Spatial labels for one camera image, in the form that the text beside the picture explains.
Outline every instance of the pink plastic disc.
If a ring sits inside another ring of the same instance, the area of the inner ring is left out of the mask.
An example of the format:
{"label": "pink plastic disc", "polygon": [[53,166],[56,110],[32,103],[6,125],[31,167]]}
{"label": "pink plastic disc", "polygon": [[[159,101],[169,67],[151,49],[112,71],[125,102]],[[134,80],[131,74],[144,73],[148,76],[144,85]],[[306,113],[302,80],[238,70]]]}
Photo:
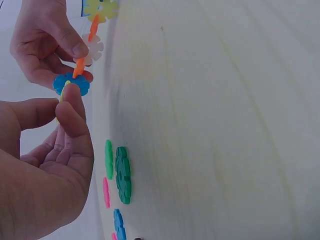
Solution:
{"label": "pink plastic disc", "polygon": [[117,235],[115,233],[112,233],[112,240],[117,240]]}
{"label": "pink plastic disc", "polygon": [[110,194],[109,194],[109,185],[108,180],[106,177],[103,178],[103,196],[104,196],[104,203],[107,209],[110,208]]}

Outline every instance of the stacked toy pieces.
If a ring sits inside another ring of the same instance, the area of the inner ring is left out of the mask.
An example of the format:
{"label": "stacked toy pieces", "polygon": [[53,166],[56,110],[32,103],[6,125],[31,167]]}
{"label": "stacked toy pieces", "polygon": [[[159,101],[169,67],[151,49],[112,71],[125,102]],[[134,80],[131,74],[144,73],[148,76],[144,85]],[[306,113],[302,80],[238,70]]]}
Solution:
{"label": "stacked toy pieces", "polygon": [[61,95],[66,83],[77,84],[80,88],[81,95],[88,93],[90,83],[83,76],[85,66],[93,64],[93,61],[99,60],[104,50],[104,44],[100,37],[97,36],[98,25],[105,23],[108,19],[116,16],[118,4],[115,0],[87,0],[87,5],[84,7],[84,13],[89,15],[88,19],[92,22],[90,33],[82,35],[84,43],[89,49],[89,53],[84,58],[73,59],[76,67],[73,72],[58,75],[53,82],[53,89],[58,95]]}

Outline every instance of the hand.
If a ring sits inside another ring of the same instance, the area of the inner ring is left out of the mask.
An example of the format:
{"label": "hand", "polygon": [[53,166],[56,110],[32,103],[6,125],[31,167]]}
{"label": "hand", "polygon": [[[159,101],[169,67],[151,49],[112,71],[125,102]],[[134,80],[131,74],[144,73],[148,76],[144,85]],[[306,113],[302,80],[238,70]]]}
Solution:
{"label": "hand", "polygon": [[[66,12],[66,0],[23,0],[10,44],[26,78],[49,89],[57,75],[74,71],[61,60],[73,62],[89,51]],[[91,73],[83,75],[92,82]]]}
{"label": "hand", "polygon": [[[0,101],[0,239],[41,238],[69,224],[88,197],[94,152],[77,85],[57,99]],[[29,154],[20,156],[21,131],[57,129]]]}

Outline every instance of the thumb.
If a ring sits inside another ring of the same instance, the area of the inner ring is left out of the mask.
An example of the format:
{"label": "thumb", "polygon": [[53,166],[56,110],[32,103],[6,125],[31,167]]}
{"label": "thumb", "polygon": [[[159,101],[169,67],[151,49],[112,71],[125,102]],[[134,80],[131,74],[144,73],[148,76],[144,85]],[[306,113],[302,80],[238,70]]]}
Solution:
{"label": "thumb", "polygon": [[71,57],[79,59],[88,55],[88,47],[71,26],[66,14],[53,14],[46,30]]}
{"label": "thumb", "polygon": [[20,124],[21,131],[42,127],[55,118],[56,98],[34,98],[19,102],[8,102]]}

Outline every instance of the finger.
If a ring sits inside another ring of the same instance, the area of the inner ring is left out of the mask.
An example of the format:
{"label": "finger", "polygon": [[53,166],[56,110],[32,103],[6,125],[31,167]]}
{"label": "finger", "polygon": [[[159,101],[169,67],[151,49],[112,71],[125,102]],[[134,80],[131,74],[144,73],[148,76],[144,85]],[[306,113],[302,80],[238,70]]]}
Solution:
{"label": "finger", "polygon": [[45,31],[73,58],[79,59],[88,55],[88,47],[71,26],[66,14],[53,14],[45,28]]}
{"label": "finger", "polygon": [[[63,101],[71,104],[72,108],[86,120],[85,106],[83,104],[80,89],[75,84],[69,84],[63,90]],[[64,149],[56,158],[56,162],[67,165],[71,156],[70,148],[72,145],[72,138],[67,134],[64,136]]]}
{"label": "finger", "polygon": [[94,150],[88,126],[69,102],[60,102],[55,114],[70,137],[70,159],[68,167],[76,170],[90,185],[94,164]]}
{"label": "finger", "polygon": [[71,104],[72,108],[82,119],[86,120],[86,110],[81,98],[80,88],[76,84],[68,84],[63,90],[63,101]]}
{"label": "finger", "polygon": [[52,84],[57,74],[33,54],[20,55],[16,58],[21,70],[29,82],[39,84],[48,89],[53,89]]}
{"label": "finger", "polygon": [[48,153],[54,149],[57,133],[58,127],[43,141],[41,145],[31,150],[28,154],[22,155],[20,160],[35,167],[39,167],[44,162]]}
{"label": "finger", "polygon": [[72,67],[63,64],[56,54],[49,55],[43,61],[55,74],[67,74],[74,71]]}
{"label": "finger", "polygon": [[55,50],[55,54],[65,62],[74,63],[74,58],[70,56],[65,50],[62,49],[62,47],[58,46]]}
{"label": "finger", "polygon": [[89,72],[89,71],[84,71],[82,75],[85,77],[85,79],[86,79],[89,83],[91,83],[91,82],[94,80],[94,76],[93,76],[92,73]]}
{"label": "finger", "polygon": [[58,155],[65,148],[65,130],[58,126],[58,132],[56,134],[56,139],[54,142],[53,149],[45,156],[43,163],[55,162]]}
{"label": "finger", "polygon": [[42,127],[55,118],[56,98],[34,98],[26,101],[9,102],[13,109],[21,131]]}

